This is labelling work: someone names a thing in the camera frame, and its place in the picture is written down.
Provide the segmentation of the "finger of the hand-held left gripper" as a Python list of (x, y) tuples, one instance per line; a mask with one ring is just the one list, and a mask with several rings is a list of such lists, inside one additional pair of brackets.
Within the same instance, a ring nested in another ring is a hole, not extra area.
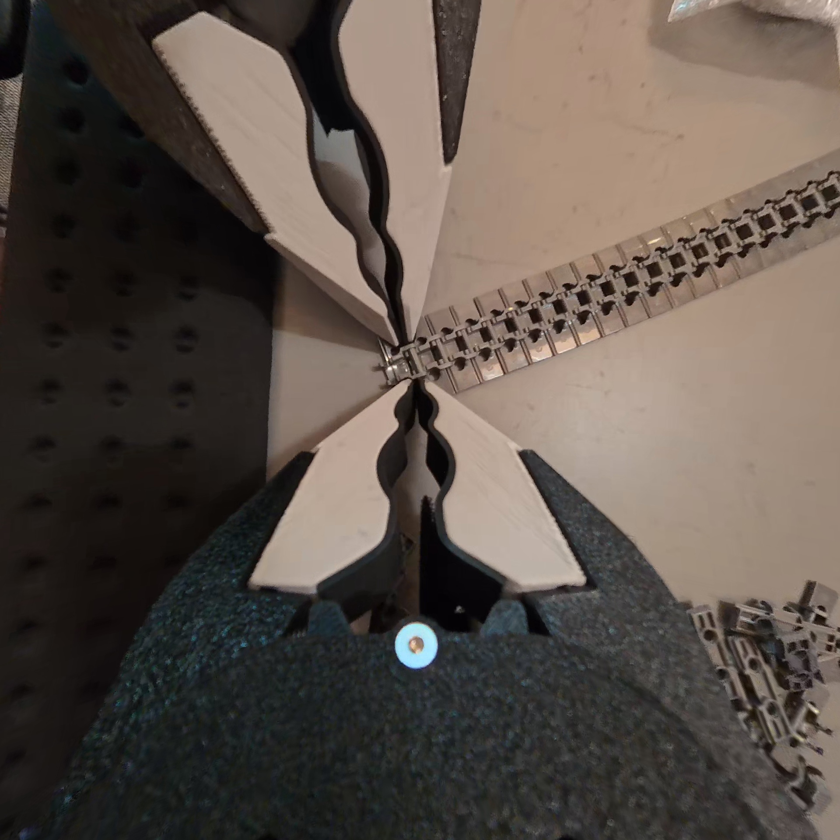
[(364, 277), (351, 231), (313, 172), (312, 115), (287, 59), (199, 12), (152, 40), (154, 52), (267, 226), (266, 242), (354, 319), (396, 342)]
[(353, 1), (338, 43), (350, 95), (384, 157), (385, 229), (402, 259), (399, 299), (413, 340), (452, 174), (444, 157), (433, 5)]

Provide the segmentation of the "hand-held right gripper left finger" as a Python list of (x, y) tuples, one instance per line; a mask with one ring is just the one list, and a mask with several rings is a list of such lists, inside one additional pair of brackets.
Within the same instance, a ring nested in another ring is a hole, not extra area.
[(383, 603), (403, 565), (394, 488), (415, 411), (404, 381), (287, 465), (288, 502), (251, 589), (335, 602), (350, 621)]

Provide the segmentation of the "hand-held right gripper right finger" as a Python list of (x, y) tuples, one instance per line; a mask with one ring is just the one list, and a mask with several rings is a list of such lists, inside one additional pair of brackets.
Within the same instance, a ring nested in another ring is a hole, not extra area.
[(418, 386), (418, 419), (438, 485), (423, 501), (421, 614), (485, 621), (505, 597), (587, 586), (521, 447), (434, 384)]

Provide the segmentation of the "pile of grey track links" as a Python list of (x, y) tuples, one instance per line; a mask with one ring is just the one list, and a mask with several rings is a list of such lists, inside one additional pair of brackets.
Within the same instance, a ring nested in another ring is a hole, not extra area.
[(784, 788), (809, 816), (832, 800), (818, 736), (832, 738), (824, 710), (838, 684), (838, 591), (807, 581), (798, 599), (757, 598), (686, 611), (728, 700), (750, 740), (770, 761)]

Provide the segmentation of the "grey desk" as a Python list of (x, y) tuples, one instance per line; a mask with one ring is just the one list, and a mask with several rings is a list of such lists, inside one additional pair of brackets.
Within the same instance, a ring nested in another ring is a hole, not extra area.
[[(652, 46), (653, 2), (483, 2), (426, 310), (838, 148), (838, 87)], [(683, 602), (838, 590), (838, 238), (462, 397)]]

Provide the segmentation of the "crumpled clear plastic bag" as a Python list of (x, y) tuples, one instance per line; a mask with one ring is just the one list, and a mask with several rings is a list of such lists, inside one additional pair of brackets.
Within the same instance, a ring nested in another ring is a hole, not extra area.
[(743, 76), (838, 87), (837, 47), (826, 27), (764, 14), (740, 2), (670, 23), (672, 2), (653, 2), (650, 44), (691, 64)]

